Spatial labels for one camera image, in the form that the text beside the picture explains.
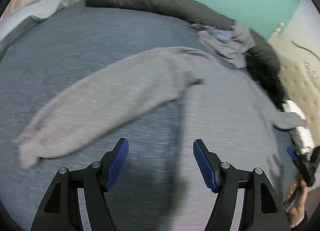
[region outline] tufted headboard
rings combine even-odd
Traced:
[[[280,38],[283,25],[268,39],[280,59],[278,76],[289,98],[306,115],[315,146],[320,146],[320,60],[305,43]]]

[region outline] bed sheet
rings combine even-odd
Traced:
[[[20,167],[18,149],[12,143],[36,112],[66,87],[129,55],[169,46],[206,51],[185,21],[133,10],[89,8],[80,1],[28,32],[6,53],[0,64],[0,198],[24,229],[30,230],[42,196],[60,167],[84,168],[100,160],[120,137],[129,140],[129,156],[116,187],[107,194],[118,229],[171,229],[171,213],[182,199],[176,192],[185,184],[177,173],[184,148],[180,138],[183,98],[107,133],[85,149],[43,160],[29,171]],[[230,73],[242,73],[221,63]],[[274,153],[290,167],[285,154],[289,134],[274,131],[278,144]],[[84,230],[90,230],[83,201],[81,194]]]

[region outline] black sleeve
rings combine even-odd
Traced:
[[[302,222],[297,225],[296,227],[292,228],[292,231],[305,231],[306,230],[306,226],[307,226],[307,222],[308,222],[308,216],[307,213],[305,212],[304,214],[304,219],[302,220]]]

